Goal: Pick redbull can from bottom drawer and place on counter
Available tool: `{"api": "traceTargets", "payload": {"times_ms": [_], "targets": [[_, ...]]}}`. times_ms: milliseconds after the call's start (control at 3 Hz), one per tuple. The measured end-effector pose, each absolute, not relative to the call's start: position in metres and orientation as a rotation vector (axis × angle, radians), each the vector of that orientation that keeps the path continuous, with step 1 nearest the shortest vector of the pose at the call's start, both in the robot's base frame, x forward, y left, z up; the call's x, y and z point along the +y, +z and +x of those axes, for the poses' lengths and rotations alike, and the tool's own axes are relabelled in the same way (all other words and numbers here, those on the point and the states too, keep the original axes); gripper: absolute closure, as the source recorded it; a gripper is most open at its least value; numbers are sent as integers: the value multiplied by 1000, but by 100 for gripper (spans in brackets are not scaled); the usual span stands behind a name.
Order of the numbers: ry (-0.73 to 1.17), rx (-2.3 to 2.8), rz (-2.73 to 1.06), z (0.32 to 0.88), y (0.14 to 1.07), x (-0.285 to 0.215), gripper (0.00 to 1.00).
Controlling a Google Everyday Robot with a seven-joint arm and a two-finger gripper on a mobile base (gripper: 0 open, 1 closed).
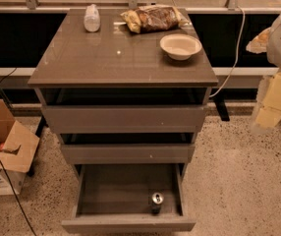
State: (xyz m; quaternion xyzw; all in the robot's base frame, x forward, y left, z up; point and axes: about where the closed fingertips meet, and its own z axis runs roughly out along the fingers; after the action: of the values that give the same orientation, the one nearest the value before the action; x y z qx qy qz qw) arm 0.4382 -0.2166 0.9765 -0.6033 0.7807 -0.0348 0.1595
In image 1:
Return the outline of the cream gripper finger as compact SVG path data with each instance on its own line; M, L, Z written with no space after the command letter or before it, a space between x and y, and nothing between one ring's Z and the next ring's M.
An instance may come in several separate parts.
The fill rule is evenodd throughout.
M248 45L246 46L246 50L254 54L265 52L269 39L269 33L270 28L264 29L248 43Z
M264 77L258 86L253 109L251 131L266 134L281 121L281 70L273 76Z

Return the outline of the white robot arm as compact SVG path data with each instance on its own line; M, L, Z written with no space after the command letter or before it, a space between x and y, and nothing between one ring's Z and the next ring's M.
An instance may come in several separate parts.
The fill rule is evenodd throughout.
M259 83L253 110L253 133L270 132L281 121L281 14L246 47L251 53L265 52L267 61L278 68L273 76L265 76Z

